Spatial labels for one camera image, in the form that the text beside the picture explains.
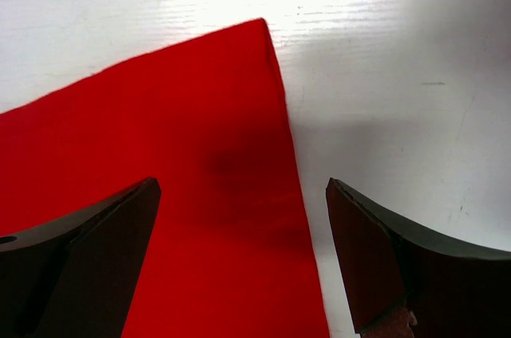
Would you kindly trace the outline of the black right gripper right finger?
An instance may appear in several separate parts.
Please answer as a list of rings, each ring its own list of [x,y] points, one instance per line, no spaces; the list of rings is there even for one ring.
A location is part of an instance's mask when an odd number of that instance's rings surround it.
[[[429,229],[337,179],[326,199],[360,336],[509,336],[509,252]]]

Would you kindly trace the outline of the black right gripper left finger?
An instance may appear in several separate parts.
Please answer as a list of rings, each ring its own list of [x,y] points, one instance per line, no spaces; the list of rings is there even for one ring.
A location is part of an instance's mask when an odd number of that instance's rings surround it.
[[[119,337],[160,204],[157,179],[1,238],[3,337]]]

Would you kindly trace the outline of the red t shirt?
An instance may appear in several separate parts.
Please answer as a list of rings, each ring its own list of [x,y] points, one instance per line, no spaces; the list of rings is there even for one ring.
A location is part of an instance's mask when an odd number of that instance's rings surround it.
[[[263,19],[129,59],[1,116],[1,232],[145,177],[161,200],[126,337],[326,337]]]

